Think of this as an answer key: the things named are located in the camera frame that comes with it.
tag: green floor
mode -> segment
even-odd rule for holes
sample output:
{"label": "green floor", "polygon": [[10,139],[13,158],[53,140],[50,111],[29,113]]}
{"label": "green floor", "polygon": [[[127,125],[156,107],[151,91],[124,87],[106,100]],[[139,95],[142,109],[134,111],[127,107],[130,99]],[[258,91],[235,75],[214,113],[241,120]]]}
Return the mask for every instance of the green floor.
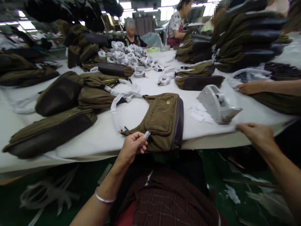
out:
{"label": "green floor", "polygon": [[[240,204],[234,204],[228,197],[223,179],[242,179],[243,176],[240,173],[233,173],[230,170],[229,163],[223,160],[216,150],[199,150],[198,153],[203,160],[206,182],[209,187],[216,190],[215,204],[227,220],[228,225],[244,225],[240,223],[240,221],[246,221],[250,223],[249,225],[258,226],[281,225],[278,220],[272,217],[262,206],[260,206],[260,204],[247,197],[246,191],[260,192],[260,189],[256,186],[227,182],[235,189],[236,194],[241,201]],[[177,158],[177,152],[164,157],[155,154],[154,158],[156,161],[165,162],[166,158],[169,158],[169,160],[170,158]],[[67,209],[67,206],[64,205],[63,211],[59,216],[57,216],[58,204],[56,201],[52,202],[45,208],[35,225],[69,225],[80,208],[93,194],[97,187],[97,181],[107,165],[109,163],[113,164],[115,159],[116,157],[97,162],[80,163],[76,176],[69,188],[69,191],[81,195],[80,200],[73,201],[69,210]],[[24,176],[9,185],[0,186],[0,225],[28,225],[36,215],[37,210],[19,208],[20,194],[26,189],[27,185],[35,184],[44,178],[54,179],[60,177],[70,169],[73,169],[76,165],[77,164],[72,163],[53,167],[48,170]],[[269,171],[252,175],[271,182],[274,180]]]}

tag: red apron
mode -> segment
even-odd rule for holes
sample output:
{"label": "red apron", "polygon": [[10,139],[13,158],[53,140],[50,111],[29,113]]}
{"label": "red apron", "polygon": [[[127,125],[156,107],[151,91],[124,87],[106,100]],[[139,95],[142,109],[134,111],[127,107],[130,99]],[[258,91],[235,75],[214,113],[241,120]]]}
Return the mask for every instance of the red apron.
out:
{"label": "red apron", "polygon": [[[181,24],[180,27],[179,27],[179,32],[180,33],[183,33],[183,28],[184,28],[184,26]],[[168,26],[167,34],[168,34],[168,38],[166,39],[167,45],[169,45],[171,48],[173,48],[174,46],[180,45],[181,39],[177,39],[175,37],[170,37],[169,36],[169,26]]]}

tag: hand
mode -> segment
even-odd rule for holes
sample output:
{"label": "hand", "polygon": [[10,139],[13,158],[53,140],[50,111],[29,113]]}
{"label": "hand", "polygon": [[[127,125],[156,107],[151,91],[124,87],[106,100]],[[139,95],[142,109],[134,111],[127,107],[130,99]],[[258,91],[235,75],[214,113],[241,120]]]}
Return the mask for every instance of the hand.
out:
{"label": "hand", "polygon": [[146,136],[141,132],[135,132],[128,135],[125,140],[123,147],[118,155],[119,160],[126,164],[132,164],[137,151],[144,154],[146,151],[146,146],[148,142],[146,141]]}
{"label": "hand", "polygon": [[245,84],[240,84],[237,86],[239,91],[243,94],[255,94],[264,92],[267,86],[267,81],[257,81],[257,82],[250,82]]}
{"label": "hand", "polygon": [[238,124],[236,126],[252,142],[257,149],[263,149],[274,142],[274,132],[268,127],[257,123]]}

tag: green tape roll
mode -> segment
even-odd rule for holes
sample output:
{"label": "green tape roll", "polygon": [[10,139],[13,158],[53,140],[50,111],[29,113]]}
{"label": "green tape roll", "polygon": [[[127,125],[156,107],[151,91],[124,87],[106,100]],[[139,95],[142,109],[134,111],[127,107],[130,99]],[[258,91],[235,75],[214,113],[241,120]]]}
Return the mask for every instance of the green tape roll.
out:
{"label": "green tape roll", "polygon": [[158,48],[157,47],[151,47],[149,49],[146,49],[149,52],[158,52]]}

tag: silver bracelet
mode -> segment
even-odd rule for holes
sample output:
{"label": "silver bracelet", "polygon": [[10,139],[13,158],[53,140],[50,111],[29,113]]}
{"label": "silver bracelet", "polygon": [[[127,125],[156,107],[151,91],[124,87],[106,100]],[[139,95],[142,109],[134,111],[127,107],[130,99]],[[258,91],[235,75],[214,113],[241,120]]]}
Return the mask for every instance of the silver bracelet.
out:
{"label": "silver bracelet", "polygon": [[106,200],[106,199],[103,199],[101,197],[99,197],[99,195],[97,194],[97,189],[99,188],[99,186],[95,189],[95,196],[96,198],[99,200],[99,201],[102,201],[104,203],[107,203],[107,204],[110,204],[110,203],[113,203],[116,199],[114,200]]}

